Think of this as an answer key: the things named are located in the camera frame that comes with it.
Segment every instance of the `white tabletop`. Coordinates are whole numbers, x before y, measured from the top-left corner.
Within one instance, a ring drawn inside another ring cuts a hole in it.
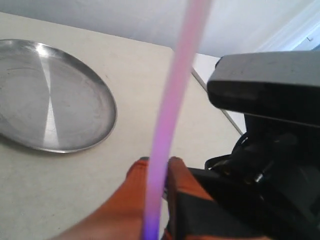
[[[4,13],[0,39],[33,40],[68,52],[106,82],[117,104],[114,131],[86,151],[48,154],[0,140],[0,239],[46,239],[90,214],[121,184],[130,165],[149,155],[173,51]],[[207,159],[229,153],[238,137],[191,76],[172,155],[203,168]]]

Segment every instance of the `metal tray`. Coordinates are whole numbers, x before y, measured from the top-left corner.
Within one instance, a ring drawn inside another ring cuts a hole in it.
[[[0,134],[57,153],[90,148],[117,118],[105,82],[87,65],[48,45],[0,40]]]

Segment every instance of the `black device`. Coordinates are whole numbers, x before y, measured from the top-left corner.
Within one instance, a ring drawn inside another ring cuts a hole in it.
[[[272,239],[319,240],[320,52],[224,56],[207,93],[215,107],[244,113],[247,132],[193,175]]]

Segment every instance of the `round metal pan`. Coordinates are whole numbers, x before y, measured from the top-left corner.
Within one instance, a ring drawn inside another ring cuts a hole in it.
[[[105,82],[48,45],[0,40],[0,134],[27,147],[70,153],[108,137],[117,118]]]

